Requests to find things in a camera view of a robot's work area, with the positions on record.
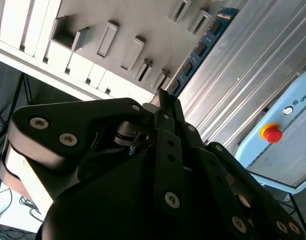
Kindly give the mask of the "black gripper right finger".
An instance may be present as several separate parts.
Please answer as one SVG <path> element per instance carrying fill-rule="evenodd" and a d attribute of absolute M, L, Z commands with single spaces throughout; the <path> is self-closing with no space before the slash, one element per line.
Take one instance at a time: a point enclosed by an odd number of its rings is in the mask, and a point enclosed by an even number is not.
<path fill-rule="evenodd" d="M 303 240 L 296 220 L 218 142 L 204 144 L 171 98 L 175 132 L 188 168 L 189 197 L 201 217 L 202 236 L 213 240 Z"/>

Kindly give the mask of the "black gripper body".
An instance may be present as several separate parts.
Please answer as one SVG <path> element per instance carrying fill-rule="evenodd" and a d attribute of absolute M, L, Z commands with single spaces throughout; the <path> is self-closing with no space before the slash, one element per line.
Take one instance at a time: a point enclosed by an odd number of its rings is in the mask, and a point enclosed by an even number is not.
<path fill-rule="evenodd" d="M 99 154 L 53 202 L 39 240 L 231 240 L 233 193 L 199 133 L 151 127 L 133 155 Z"/>

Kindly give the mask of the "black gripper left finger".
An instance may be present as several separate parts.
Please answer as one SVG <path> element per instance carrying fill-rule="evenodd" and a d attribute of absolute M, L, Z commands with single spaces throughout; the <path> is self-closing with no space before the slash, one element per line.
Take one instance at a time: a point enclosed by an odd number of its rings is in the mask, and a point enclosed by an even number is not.
<path fill-rule="evenodd" d="M 64 191 L 103 204 L 96 189 L 112 186 L 126 168 L 121 151 L 135 148 L 149 163 L 145 205 L 181 218 L 185 210 L 181 103 L 165 90 L 155 112 L 131 98 L 31 105 L 17 109 L 7 129 L 0 177 L 48 216 Z"/>

